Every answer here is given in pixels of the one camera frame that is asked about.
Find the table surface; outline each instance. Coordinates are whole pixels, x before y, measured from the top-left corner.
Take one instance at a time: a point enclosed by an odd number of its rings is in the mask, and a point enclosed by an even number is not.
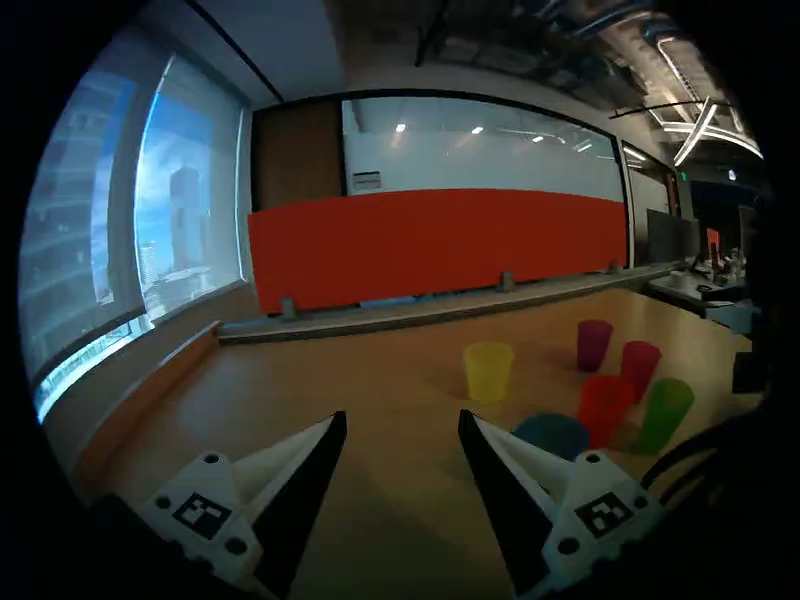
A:
[[[235,460],[344,409],[348,438],[291,598],[508,597],[510,580],[459,443],[459,410],[508,430],[537,412],[574,414],[587,377],[573,366],[577,323],[588,318],[615,328],[601,372],[618,372],[623,344],[642,339],[662,350],[656,378],[691,385],[695,405],[668,448],[758,401],[730,393],[734,355],[749,350],[747,339],[613,289],[424,327],[223,347],[148,413],[104,485],[135,506],[205,450]],[[461,352],[478,340],[513,344],[502,403],[467,397]],[[608,450],[634,477],[655,461],[626,450],[643,414],[643,406],[631,411]]]
[[[711,280],[692,273],[684,273],[678,280],[673,279],[672,275],[659,277],[658,279],[648,281],[647,285],[660,292],[691,299],[701,304],[708,303],[703,302],[702,294],[697,291],[698,285],[707,285],[712,290],[722,289],[720,286],[711,283]]]

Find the plastic cup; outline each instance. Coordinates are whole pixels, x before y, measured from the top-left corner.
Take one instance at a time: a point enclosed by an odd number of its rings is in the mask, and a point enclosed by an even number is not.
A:
[[[628,342],[622,349],[622,376],[633,386],[635,403],[644,396],[660,360],[661,350],[647,342]]]
[[[619,375],[592,375],[584,382],[578,420],[589,431],[589,448],[608,446],[633,404],[633,393]]]
[[[513,433],[519,439],[569,461],[574,461],[589,447],[589,432],[583,423],[559,413],[528,417]]]
[[[594,373],[603,364],[614,327],[606,321],[578,323],[578,370]]]
[[[469,397],[475,402],[500,402],[506,395],[514,351],[501,342],[476,342],[464,349]]]
[[[694,404],[694,392],[680,379],[661,379],[653,384],[642,431],[636,443],[641,454],[657,454]]]

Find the building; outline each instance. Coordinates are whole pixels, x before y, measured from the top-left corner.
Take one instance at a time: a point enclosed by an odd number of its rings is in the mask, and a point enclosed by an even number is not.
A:
[[[107,251],[94,264],[92,204],[100,200],[96,182],[104,152],[113,151],[110,136],[118,131],[110,125],[124,110],[126,93],[119,78],[86,74],[39,164],[20,248],[18,301],[28,365],[40,365],[63,340],[80,337],[87,313],[113,293]]]
[[[139,246],[139,273],[143,286],[153,283],[158,278],[155,242],[145,242]]]
[[[181,167],[169,183],[172,271],[195,267],[203,260],[203,212],[200,209],[200,173]]]

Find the orange partition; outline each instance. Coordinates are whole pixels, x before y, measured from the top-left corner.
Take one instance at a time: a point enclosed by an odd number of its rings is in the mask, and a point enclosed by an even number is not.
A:
[[[625,206],[525,190],[415,190],[249,215],[261,311],[343,306],[626,266]]]

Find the pink cup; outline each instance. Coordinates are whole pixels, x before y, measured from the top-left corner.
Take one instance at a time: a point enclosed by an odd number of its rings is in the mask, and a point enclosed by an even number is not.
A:
[[[661,350],[647,342],[628,342],[622,349],[622,377],[633,386],[635,403],[644,396],[661,360]]]
[[[578,370],[594,373],[603,364],[614,327],[606,321],[578,323]]]

